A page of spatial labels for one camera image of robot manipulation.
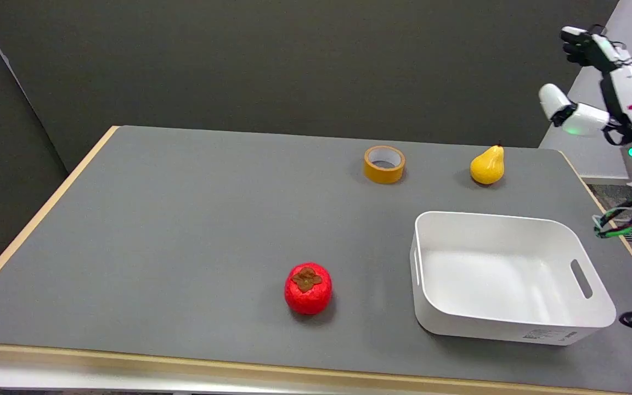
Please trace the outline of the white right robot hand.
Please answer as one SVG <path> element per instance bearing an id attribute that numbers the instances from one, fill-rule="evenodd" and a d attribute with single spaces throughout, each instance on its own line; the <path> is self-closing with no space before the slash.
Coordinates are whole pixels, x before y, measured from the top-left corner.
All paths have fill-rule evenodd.
<path id="1" fill-rule="evenodd" d="M 538 93 L 546 118 L 576 137 L 602 133 L 610 145 L 632 144 L 632 55 L 624 43 L 612 42 L 601 25 L 588 30 L 564 26 L 560 39 L 570 63 L 600 72 L 605 109 L 571 100 L 557 85 L 546 83 Z"/>

